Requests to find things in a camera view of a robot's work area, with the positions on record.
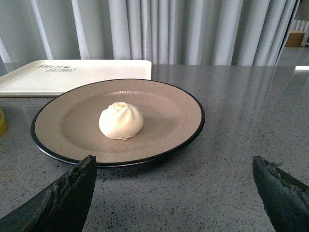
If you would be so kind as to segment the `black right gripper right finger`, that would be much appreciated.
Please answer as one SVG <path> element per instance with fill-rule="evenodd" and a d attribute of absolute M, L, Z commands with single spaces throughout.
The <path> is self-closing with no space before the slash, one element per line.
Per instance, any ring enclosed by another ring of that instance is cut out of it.
<path fill-rule="evenodd" d="M 309 230 L 309 187 L 261 156 L 253 158 L 253 178 L 266 214 L 277 232 Z"/>

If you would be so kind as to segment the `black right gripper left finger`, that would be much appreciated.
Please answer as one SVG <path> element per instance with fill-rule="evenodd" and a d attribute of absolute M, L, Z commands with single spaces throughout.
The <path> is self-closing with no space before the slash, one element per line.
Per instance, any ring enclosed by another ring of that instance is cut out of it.
<path fill-rule="evenodd" d="M 81 232 L 97 177 L 87 156 L 25 204 L 0 220 L 2 232 Z"/>

